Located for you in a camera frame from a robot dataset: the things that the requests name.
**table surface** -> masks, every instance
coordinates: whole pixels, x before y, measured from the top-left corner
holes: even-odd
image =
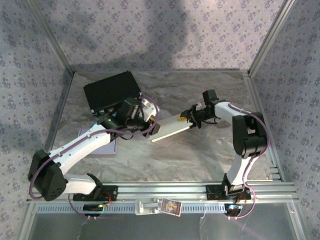
[[[53,149],[78,136],[80,128],[97,121],[83,90],[86,84],[116,73],[76,73],[58,125]],[[202,92],[215,89],[218,98],[254,111],[241,72],[133,72],[143,93],[152,96],[160,107],[159,119],[181,113],[202,100]],[[218,181],[223,179],[235,156],[232,126],[220,120],[204,124],[152,143],[135,136],[117,140],[115,155],[88,155],[68,173],[92,173],[102,182],[142,181]],[[249,180],[271,180],[265,156],[252,167]]]

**black mounting bracket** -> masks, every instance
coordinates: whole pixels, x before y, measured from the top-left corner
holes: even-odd
[[[224,209],[226,209],[226,213],[224,215],[226,215],[228,217],[237,217],[241,213],[242,205],[240,205],[240,204],[225,204]]]
[[[210,200],[251,200],[249,188],[245,187],[244,191],[233,195],[226,195],[226,191],[222,184],[206,185],[206,199]]]
[[[99,196],[94,197],[90,195],[84,195],[81,193],[73,195],[73,201],[75,202],[113,202],[117,200],[118,186],[116,185],[102,185],[101,193]]]
[[[100,204],[85,204],[82,207],[82,211],[84,212],[103,212],[104,207],[103,205]],[[101,214],[100,213],[84,213],[85,216],[87,217],[99,217]]]

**metal clamp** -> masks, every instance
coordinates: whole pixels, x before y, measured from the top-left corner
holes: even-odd
[[[160,213],[160,205],[160,199],[156,197],[137,199],[134,201],[134,213],[137,216],[158,214]]]

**enclosure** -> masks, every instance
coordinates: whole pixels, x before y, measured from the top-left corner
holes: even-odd
[[[0,239],[90,239],[103,229],[104,220],[77,218],[66,196],[31,200],[27,175],[36,151],[59,148],[97,121],[83,87],[124,71],[157,102],[160,119],[215,89],[262,112],[272,139],[248,176],[258,204],[244,232],[246,220],[228,221],[210,210],[219,202],[204,201],[206,185],[221,182],[235,156],[226,121],[159,142],[119,139],[116,154],[86,156],[70,173],[119,187],[104,210],[112,238],[124,228],[145,233],[135,239],[320,238],[318,1],[5,0],[1,8]],[[135,216],[133,201],[143,197],[181,200],[182,215]]]

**cable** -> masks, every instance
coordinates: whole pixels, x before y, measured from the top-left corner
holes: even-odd
[[[101,205],[108,204],[108,203],[110,203],[111,200],[112,200],[110,193],[105,192],[105,194],[108,195],[108,201],[102,203]],[[71,202],[71,194],[70,194],[70,193],[68,194],[68,202],[69,202],[69,205],[70,205],[70,207],[72,208],[72,210],[73,210],[77,215],[81,216],[82,218],[88,218],[88,219],[90,218],[90,216],[86,216],[85,214],[79,212],[79,211],[76,209],[76,207],[72,204],[72,202]],[[99,218],[99,219],[108,219],[109,217],[99,216],[98,218]]]
[[[88,218],[81,224],[80,229],[79,229],[79,235],[76,237],[76,240],[80,240],[82,226],[88,224],[88,223],[89,223],[89,220],[90,220],[90,217],[88,217]]]
[[[123,135],[130,135],[130,136],[135,136],[135,135],[138,135],[138,134],[146,134],[148,132],[150,132],[157,124],[157,121],[159,119],[159,109],[158,109],[158,106],[157,106],[157,103],[149,96],[143,96],[144,99],[148,100],[149,102],[151,102],[154,107],[155,107],[155,120],[154,122],[152,123],[152,125],[150,125],[146,130],[143,130],[141,132],[127,132],[127,131],[120,131],[120,130],[115,130],[115,129],[105,129],[105,130],[99,130],[99,131],[95,131],[95,132],[92,132],[90,135],[86,135],[84,136],[83,138],[81,138],[79,141],[73,143],[72,145],[70,145],[69,147],[65,148],[64,150],[62,150],[59,154],[56,154],[52,157],[50,157],[49,159],[47,159],[38,169],[37,171],[34,173],[34,175],[32,176],[31,178],[31,181],[30,181],[30,185],[29,185],[29,195],[32,199],[34,200],[39,200],[39,199],[42,199],[43,197],[42,196],[35,196],[34,193],[33,193],[33,187],[35,185],[35,181],[39,175],[39,173],[44,169],[44,167],[51,161],[61,157],[63,154],[67,153],[68,151],[70,151],[71,149],[75,148],[76,146],[78,146],[79,144],[81,144],[82,142],[84,142],[85,140],[91,138],[92,136],[95,136],[97,134],[102,134],[102,133],[116,133],[116,134],[123,134]],[[70,200],[70,194],[68,195],[68,201],[69,203],[71,202]]]
[[[244,205],[246,205],[247,204],[246,196],[242,192],[240,192],[239,195],[244,199]]]
[[[123,140],[131,140],[134,136],[132,135],[130,138],[125,138],[123,136],[120,136],[120,138],[122,138]]]
[[[235,218],[235,219],[242,219],[242,218],[245,218],[246,216],[248,216],[248,215],[253,211],[253,209],[254,209],[254,207],[255,207],[255,204],[256,204],[256,193],[255,193],[254,189],[247,184],[247,176],[248,176],[248,174],[249,174],[249,171],[248,171],[248,170],[251,169],[251,166],[255,163],[255,161],[256,161],[260,156],[262,156],[263,154],[265,154],[265,153],[267,152],[268,148],[270,147],[270,134],[269,134],[269,131],[268,131],[268,129],[267,129],[267,126],[266,126],[266,125],[264,124],[264,122],[263,122],[260,118],[258,118],[256,115],[252,114],[252,113],[249,112],[249,111],[245,111],[245,110],[240,109],[240,108],[238,108],[238,107],[236,107],[236,106],[233,106],[231,103],[228,104],[228,107],[231,108],[231,109],[233,109],[233,110],[235,110],[235,111],[237,111],[237,112],[239,112],[239,113],[244,113],[244,114],[246,114],[246,115],[254,118],[254,119],[263,127],[263,130],[264,130],[265,133],[266,133],[266,146],[265,146],[265,149],[264,149],[262,152],[260,152],[258,155],[252,156],[252,157],[250,158],[249,163],[248,163],[248,165],[246,166],[246,168],[245,168],[245,170],[244,170],[244,172],[243,172],[243,176],[242,176],[243,185],[244,185],[245,187],[247,187],[248,189],[251,190],[251,192],[252,192],[252,194],[253,194],[253,203],[252,203],[251,208],[249,209],[249,211],[248,211],[246,214],[244,214],[244,215],[242,215],[242,216],[232,217],[232,218]]]
[[[205,124],[213,124],[213,125],[214,125],[214,124],[218,124],[218,123],[216,122],[216,119],[215,119],[215,118],[213,119],[213,121],[214,121],[214,122],[211,122],[211,121],[202,121],[202,122],[205,123]]]

